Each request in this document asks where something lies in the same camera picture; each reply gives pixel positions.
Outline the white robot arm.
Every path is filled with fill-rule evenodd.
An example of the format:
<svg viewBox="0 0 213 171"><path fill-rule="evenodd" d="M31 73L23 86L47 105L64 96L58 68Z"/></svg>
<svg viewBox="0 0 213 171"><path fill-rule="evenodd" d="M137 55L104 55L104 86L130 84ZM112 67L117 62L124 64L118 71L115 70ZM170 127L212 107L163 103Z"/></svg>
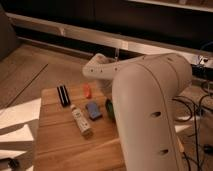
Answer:
<svg viewBox="0 0 213 171"><path fill-rule="evenodd" d="M112 82L112 102L127 171L183 171L172 99L192 81L190 63L175 53L111 62L97 54L86 77Z"/></svg>

